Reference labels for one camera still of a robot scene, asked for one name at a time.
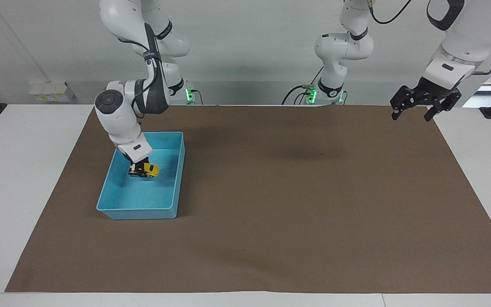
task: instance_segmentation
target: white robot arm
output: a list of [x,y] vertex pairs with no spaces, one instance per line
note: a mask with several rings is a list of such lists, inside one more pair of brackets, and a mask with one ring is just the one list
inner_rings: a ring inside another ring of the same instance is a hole
[[96,114],[111,141],[129,159],[129,174],[154,176],[158,168],[148,162],[153,150],[136,113],[161,114],[170,101],[189,100],[188,84],[172,59],[185,56],[189,42],[173,29],[159,0],[100,0],[100,13],[107,29],[119,41],[132,43],[144,58],[148,78],[110,82],[95,100]]
[[342,60],[362,60],[372,54],[374,41],[368,33],[369,19],[368,0],[344,0],[341,24],[348,33],[318,37],[315,53],[323,61],[323,74],[315,85],[317,101],[329,104],[339,99],[347,75]]
[[[445,6],[442,16],[437,8]],[[394,120],[416,105],[432,105],[425,120],[450,111],[461,93],[457,87],[491,53],[491,0],[433,0],[427,8],[429,21],[446,32],[418,85],[402,86],[391,99]]]

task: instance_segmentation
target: blue plastic bin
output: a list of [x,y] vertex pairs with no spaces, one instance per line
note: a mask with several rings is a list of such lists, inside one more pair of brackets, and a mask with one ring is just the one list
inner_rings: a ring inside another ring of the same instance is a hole
[[128,175],[130,162],[115,150],[96,209],[114,220],[175,218],[181,189],[183,132],[146,132],[154,152],[149,162],[160,167],[155,178]]

